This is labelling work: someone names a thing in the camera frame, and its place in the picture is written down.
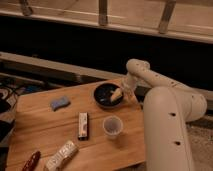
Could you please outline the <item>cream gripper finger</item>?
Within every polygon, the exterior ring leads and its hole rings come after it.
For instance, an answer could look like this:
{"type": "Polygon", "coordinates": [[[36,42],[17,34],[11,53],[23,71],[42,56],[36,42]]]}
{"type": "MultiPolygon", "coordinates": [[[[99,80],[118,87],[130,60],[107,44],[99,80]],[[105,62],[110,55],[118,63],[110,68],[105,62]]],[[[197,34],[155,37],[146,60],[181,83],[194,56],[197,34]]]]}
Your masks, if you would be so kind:
{"type": "Polygon", "coordinates": [[[123,92],[120,88],[117,88],[111,95],[110,97],[110,101],[111,102],[114,102],[116,101],[117,99],[119,99],[121,96],[123,95],[123,92]]]}

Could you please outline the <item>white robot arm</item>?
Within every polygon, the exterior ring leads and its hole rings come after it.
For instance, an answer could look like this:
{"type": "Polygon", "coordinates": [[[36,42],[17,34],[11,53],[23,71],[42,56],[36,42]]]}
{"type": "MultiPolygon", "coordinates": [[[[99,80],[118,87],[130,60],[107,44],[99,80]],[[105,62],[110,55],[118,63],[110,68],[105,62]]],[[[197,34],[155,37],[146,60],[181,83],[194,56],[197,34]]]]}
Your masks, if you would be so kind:
{"type": "Polygon", "coordinates": [[[112,102],[129,97],[139,81],[151,89],[143,102],[147,171],[195,171],[186,123],[204,116],[207,100],[202,93],[150,69],[147,61],[130,59],[121,88],[112,102]]]}

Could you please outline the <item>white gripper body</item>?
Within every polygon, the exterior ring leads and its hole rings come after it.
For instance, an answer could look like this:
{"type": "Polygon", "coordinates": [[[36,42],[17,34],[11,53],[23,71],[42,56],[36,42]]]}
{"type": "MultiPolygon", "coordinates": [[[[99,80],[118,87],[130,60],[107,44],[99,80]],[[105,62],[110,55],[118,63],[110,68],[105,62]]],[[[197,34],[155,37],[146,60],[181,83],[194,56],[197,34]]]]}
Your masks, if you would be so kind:
{"type": "Polygon", "coordinates": [[[137,88],[137,82],[137,77],[128,73],[121,81],[121,88],[125,93],[132,94],[137,88]]]}

